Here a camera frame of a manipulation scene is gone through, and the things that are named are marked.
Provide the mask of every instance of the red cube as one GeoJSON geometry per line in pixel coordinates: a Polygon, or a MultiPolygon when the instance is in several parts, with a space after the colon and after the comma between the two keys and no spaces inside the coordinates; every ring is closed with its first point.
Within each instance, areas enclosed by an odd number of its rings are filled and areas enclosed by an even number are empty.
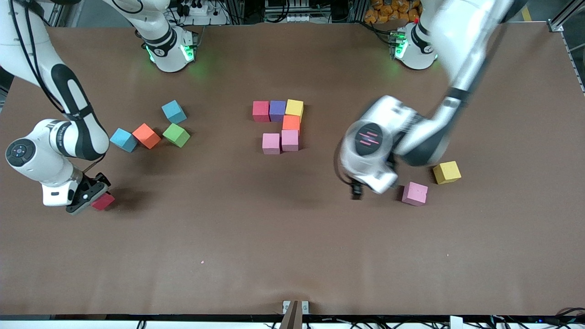
{"type": "Polygon", "coordinates": [[[104,193],[104,194],[102,194],[102,196],[100,196],[94,202],[92,202],[91,206],[94,207],[95,209],[101,211],[101,210],[106,209],[106,207],[109,206],[110,204],[112,204],[112,202],[114,200],[115,199],[111,194],[104,193]]]}

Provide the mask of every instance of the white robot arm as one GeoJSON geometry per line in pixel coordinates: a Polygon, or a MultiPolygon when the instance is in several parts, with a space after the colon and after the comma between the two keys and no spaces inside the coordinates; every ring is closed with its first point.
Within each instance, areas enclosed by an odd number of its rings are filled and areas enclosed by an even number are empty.
{"type": "MultiPolygon", "coordinates": [[[[134,24],[162,71],[177,71],[193,61],[193,34],[171,28],[162,13],[169,0],[104,1],[134,24]]],[[[8,146],[5,157],[16,171],[41,183],[43,204],[66,206],[76,214],[106,193],[109,182],[102,174],[86,176],[67,157],[101,159],[109,138],[34,9],[32,0],[0,0],[0,66],[40,87],[67,120],[40,121],[8,146]]]]}
{"type": "Polygon", "coordinates": [[[197,34],[171,27],[164,17],[170,0],[103,0],[140,33],[150,59],[163,72],[176,72],[195,59],[197,34]]]}
{"type": "Polygon", "coordinates": [[[450,89],[425,118],[391,96],[380,98],[346,132],[341,164],[350,177],[353,198],[365,184],[376,193],[395,185],[394,157],[411,166],[441,158],[449,133],[487,65],[486,45],[512,0],[446,0],[429,25],[431,42],[449,76],[450,89]]]}

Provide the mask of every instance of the white bracket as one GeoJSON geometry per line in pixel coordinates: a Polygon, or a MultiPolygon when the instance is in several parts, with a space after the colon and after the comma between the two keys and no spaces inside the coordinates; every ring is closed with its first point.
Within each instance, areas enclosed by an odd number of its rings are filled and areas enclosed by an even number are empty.
{"type": "MultiPolygon", "coordinates": [[[[285,314],[288,310],[288,306],[291,304],[290,300],[285,300],[283,301],[283,314],[285,314]]],[[[302,303],[302,313],[303,314],[309,314],[309,301],[308,300],[303,300],[302,303]]]]}
{"type": "Polygon", "coordinates": [[[463,329],[463,318],[462,317],[449,317],[449,329],[463,329]]]}

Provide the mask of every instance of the black cable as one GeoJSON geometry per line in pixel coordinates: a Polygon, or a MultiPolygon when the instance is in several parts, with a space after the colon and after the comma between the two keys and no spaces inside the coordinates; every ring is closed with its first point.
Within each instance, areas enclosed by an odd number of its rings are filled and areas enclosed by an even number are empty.
{"type": "Polygon", "coordinates": [[[564,311],[562,313],[559,313],[559,314],[555,315],[555,317],[565,316],[565,315],[567,315],[569,313],[572,313],[572,312],[575,312],[575,311],[585,311],[585,309],[582,308],[582,307],[574,307],[572,309],[568,309],[568,310],[566,310],[566,311],[564,311]]]}
{"type": "Polygon", "coordinates": [[[226,14],[228,14],[230,20],[231,20],[231,24],[235,25],[233,22],[235,21],[239,21],[241,18],[239,16],[236,15],[236,17],[234,18],[234,16],[232,16],[232,14],[228,11],[227,7],[225,6],[225,4],[222,1],[219,1],[219,5],[221,6],[221,8],[223,9],[223,11],[225,11],[226,14]]]}
{"type": "Polygon", "coordinates": [[[512,320],[512,322],[513,322],[513,323],[517,323],[517,324],[518,324],[520,327],[522,327],[522,328],[524,328],[524,329],[530,329],[530,328],[528,328],[527,326],[525,326],[525,325],[524,325],[524,323],[522,323],[522,322],[520,322],[520,321],[516,321],[516,320],[514,320],[514,319],[513,319],[511,316],[508,316],[508,318],[509,318],[510,320],[512,320]]]}
{"type": "Polygon", "coordinates": [[[88,172],[95,165],[97,165],[98,163],[100,163],[100,161],[102,161],[105,157],[106,157],[106,153],[104,153],[99,159],[97,159],[96,161],[94,161],[91,165],[87,166],[87,168],[85,168],[85,170],[83,170],[83,173],[88,172]]]}
{"type": "Polygon", "coordinates": [[[146,320],[138,321],[138,325],[136,326],[136,329],[145,329],[145,328],[146,328],[146,320]]]}
{"type": "Polygon", "coordinates": [[[265,18],[266,22],[268,22],[268,23],[280,23],[280,22],[282,22],[283,20],[285,20],[287,18],[288,12],[289,12],[289,10],[291,8],[291,4],[290,4],[290,0],[286,0],[286,1],[287,1],[286,2],[286,12],[285,12],[285,7],[283,5],[283,12],[280,14],[280,17],[277,18],[276,20],[269,20],[269,19],[266,19],[265,18]]]}
{"type": "Polygon", "coordinates": [[[35,60],[35,63],[37,64],[36,71],[35,71],[35,68],[33,67],[32,62],[30,61],[28,51],[26,50],[25,42],[22,39],[22,34],[20,33],[20,27],[18,26],[18,21],[16,20],[16,12],[14,11],[14,0],[10,0],[9,6],[10,6],[10,13],[12,15],[12,23],[14,24],[14,29],[16,30],[16,35],[18,36],[18,40],[20,41],[20,47],[22,48],[22,52],[25,55],[26,61],[29,64],[29,68],[30,68],[31,72],[33,73],[33,76],[35,77],[35,79],[37,80],[37,83],[39,84],[39,87],[43,90],[45,96],[49,99],[49,101],[53,104],[53,106],[55,106],[55,108],[57,110],[59,110],[59,112],[65,113],[63,111],[63,109],[61,109],[55,103],[55,101],[53,101],[53,96],[47,90],[47,87],[44,84],[44,81],[40,75],[40,72],[38,71],[38,60],[36,57],[36,48],[35,48],[35,41],[34,41],[35,38],[32,34],[32,28],[30,27],[30,16],[28,15],[28,13],[29,13],[28,8],[23,7],[23,9],[25,11],[25,18],[27,19],[27,24],[28,24],[29,39],[30,39],[30,44],[31,44],[31,48],[32,48],[32,55],[33,55],[33,58],[35,60]]]}
{"type": "Polygon", "coordinates": [[[142,9],[144,9],[144,4],[142,3],[142,0],[137,0],[138,3],[140,3],[140,9],[138,9],[137,11],[131,12],[131,11],[127,11],[126,9],[120,7],[117,3],[116,0],[112,0],[112,3],[114,6],[116,6],[116,8],[120,9],[121,11],[125,12],[125,13],[139,13],[142,11],[142,9]]]}
{"type": "Polygon", "coordinates": [[[467,325],[470,325],[470,326],[472,326],[472,327],[479,328],[479,329],[485,329],[485,328],[484,328],[482,325],[480,325],[480,324],[473,324],[473,323],[468,323],[468,322],[465,322],[465,324],[467,324],[467,325]]]}

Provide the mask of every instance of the foam cube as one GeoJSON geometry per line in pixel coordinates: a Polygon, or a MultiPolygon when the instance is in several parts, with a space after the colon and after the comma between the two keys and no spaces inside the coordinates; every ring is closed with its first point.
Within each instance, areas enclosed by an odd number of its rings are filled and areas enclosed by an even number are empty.
{"type": "Polygon", "coordinates": [[[112,202],[114,202],[115,198],[109,194],[109,193],[104,193],[102,194],[102,196],[100,196],[99,198],[97,198],[94,202],[91,203],[91,206],[94,207],[97,210],[104,210],[106,209],[107,206],[109,206],[110,204],[112,204],[112,202]]]}
{"type": "Polygon", "coordinates": [[[191,137],[185,129],[177,126],[176,124],[171,124],[168,126],[167,130],[163,132],[163,136],[180,148],[183,147],[183,145],[185,145],[187,140],[191,137]]]}
{"type": "Polygon", "coordinates": [[[264,133],[262,134],[262,151],[264,154],[280,154],[280,134],[264,133]]]}
{"type": "Polygon", "coordinates": [[[283,130],[280,136],[283,152],[298,151],[298,131],[283,130]]]}
{"type": "Polygon", "coordinates": [[[426,202],[426,192],[428,189],[427,186],[410,182],[404,187],[402,202],[412,205],[423,205],[426,202]]]}
{"type": "Polygon", "coordinates": [[[303,107],[304,107],[304,105],[303,105],[302,101],[288,100],[287,101],[287,109],[285,111],[285,114],[296,115],[299,118],[301,118],[301,121],[302,121],[302,108],[303,107]]]}
{"type": "Polygon", "coordinates": [[[113,133],[112,137],[110,138],[110,142],[126,152],[134,151],[134,148],[138,144],[138,141],[131,133],[120,128],[118,128],[116,132],[113,133]]]}
{"type": "Polygon", "coordinates": [[[433,168],[437,184],[452,183],[461,178],[461,173],[455,161],[440,163],[433,168]]]}
{"type": "Polygon", "coordinates": [[[181,108],[179,103],[177,103],[177,101],[172,101],[168,104],[164,104],[163,112],[164,116],[166,116],[167,119],[174,124],[178,124],[179,122],[187,119],[185,112],[183,112],[183,109],[181,108]]]}
{"type": "Polygon", "coordinates": [[[137,130],[132,132],[132,135],[149,149],[153,148],[158,142],[160,142],[160,137],[146,124],[142,124],[138,127],[137,130]]]}
{"type": "Polygon", "coordinates": [[[286,109],[287,103],[285,101],[270,101],[270,120],[272,122],[282,122],[286,109]]]}
{"type": "Polygon", "coordinates": [[[301,117],[296,115],[285,115],[283,119],[283,130],[301,131],[301,117]]]}
{"type": "Polygon", "coordinates": [[[270,102],[254,101],[252,103],[252,117],[256,122],[270,122],[270,102]]]}

